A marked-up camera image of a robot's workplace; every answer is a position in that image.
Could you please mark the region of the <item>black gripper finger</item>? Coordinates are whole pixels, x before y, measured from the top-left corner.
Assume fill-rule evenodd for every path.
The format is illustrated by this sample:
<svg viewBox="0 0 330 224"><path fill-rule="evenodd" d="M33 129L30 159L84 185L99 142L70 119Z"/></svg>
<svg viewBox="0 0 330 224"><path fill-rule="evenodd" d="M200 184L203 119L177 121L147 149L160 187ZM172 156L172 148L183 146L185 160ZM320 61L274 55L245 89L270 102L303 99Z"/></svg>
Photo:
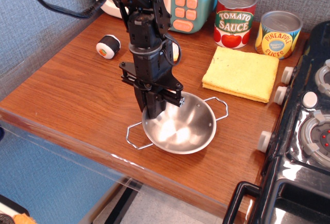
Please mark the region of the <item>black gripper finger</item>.
<svg viewBox="0 0 330 224"><path fill-rule="evenodd" d="M141 112L143 112L145 107L147 106L145 92L144 92L144 90L141 90L139 87L134 86L134 93L135 93L135 97L136 97L137 103L139 105L139 108L140 108Z"/></svg>
<svg viewBox="0 0 330 224"><path fill-rule="evenodd" d="M146 95L147 109L151 119L157 118L166 109L162 95L149 91Z"/></svg>

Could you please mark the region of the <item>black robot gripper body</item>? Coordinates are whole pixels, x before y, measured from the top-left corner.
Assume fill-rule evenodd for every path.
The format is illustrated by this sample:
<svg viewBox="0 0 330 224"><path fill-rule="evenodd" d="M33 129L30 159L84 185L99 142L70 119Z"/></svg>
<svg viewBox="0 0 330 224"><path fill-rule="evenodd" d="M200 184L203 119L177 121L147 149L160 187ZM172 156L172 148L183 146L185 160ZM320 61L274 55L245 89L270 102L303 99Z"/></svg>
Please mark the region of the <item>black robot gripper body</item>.
<svg viewBox="0 0 330 224"><path fill-rule="evenodd" d="M184 104L181 94L183 85L173 76L172 69L180 62L174 63L172 45L142 49L129 45L133 62L122 62L122 81L144 90L145 97L149 91L162 95L164 100L178 107Z"/></svg>

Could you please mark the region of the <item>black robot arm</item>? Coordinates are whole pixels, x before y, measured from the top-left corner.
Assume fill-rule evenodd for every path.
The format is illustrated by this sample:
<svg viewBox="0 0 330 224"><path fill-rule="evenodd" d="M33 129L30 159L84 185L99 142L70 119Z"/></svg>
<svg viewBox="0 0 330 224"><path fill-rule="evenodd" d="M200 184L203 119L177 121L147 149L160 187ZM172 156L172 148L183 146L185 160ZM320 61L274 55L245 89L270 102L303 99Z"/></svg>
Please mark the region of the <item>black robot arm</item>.
<svg viewBox="0 0 330 224"><path fill-rule="evenodd" d="M177 41L168 33L171 15L164 0L113 0L120 9L129 33L129 50L133 62L122 62L122 80L134 87L141 111L155 119L167 103L182 106L183 85L173 76L173 45Z"/></svg>

